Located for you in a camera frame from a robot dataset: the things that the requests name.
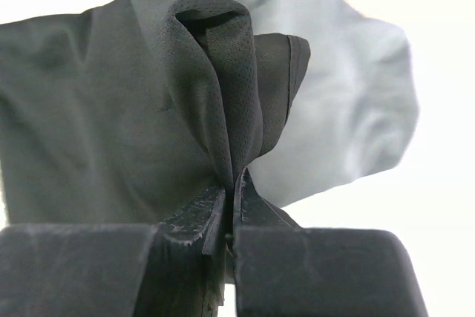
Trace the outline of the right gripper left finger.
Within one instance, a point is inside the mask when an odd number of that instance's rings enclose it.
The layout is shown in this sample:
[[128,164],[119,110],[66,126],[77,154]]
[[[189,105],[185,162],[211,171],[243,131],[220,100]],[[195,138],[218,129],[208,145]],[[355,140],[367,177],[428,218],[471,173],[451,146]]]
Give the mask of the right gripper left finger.
[[225,191],[158,224],[15,224],[1,231],[1,314],[216,316]]

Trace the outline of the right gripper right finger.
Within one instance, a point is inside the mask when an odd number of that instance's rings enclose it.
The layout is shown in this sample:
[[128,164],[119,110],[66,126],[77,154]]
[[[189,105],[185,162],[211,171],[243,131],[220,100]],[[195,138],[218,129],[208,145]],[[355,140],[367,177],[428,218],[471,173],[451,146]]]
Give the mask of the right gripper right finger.
[[235,186],[239,316],[426,316],[410,257],[391,232],[303,228],[263,199],[250,173]]

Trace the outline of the black t-shirt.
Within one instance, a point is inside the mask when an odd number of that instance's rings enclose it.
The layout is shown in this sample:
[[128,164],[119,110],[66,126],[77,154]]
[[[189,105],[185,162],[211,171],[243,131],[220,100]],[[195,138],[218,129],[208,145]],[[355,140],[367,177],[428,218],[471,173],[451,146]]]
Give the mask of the black t-shirt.
[[232,0],[114,0],[1,26],[11,223],[157,223],[277,144],[310,58]]

